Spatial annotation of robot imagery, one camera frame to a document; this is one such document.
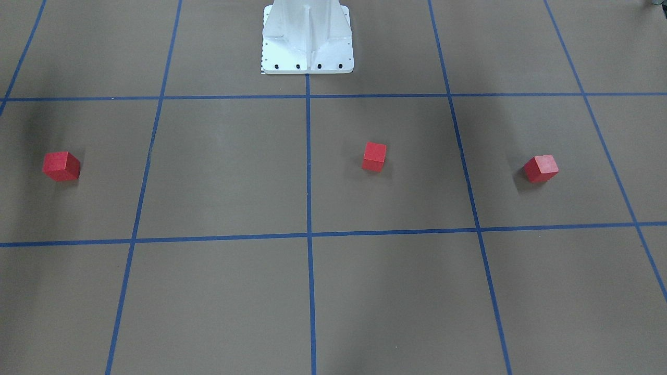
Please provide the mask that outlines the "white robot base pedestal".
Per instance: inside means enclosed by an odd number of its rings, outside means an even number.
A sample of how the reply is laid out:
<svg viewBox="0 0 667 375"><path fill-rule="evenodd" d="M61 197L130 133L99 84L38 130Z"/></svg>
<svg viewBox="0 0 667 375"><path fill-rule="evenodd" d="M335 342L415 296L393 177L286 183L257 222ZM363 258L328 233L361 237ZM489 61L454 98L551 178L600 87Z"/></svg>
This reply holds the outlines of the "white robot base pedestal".
<svg viewBox="0 0 667 375"><path fill-rule="evenodd" d="M263 74L353 72L352 20L339 1L274 1L263 16Z"/></svg>

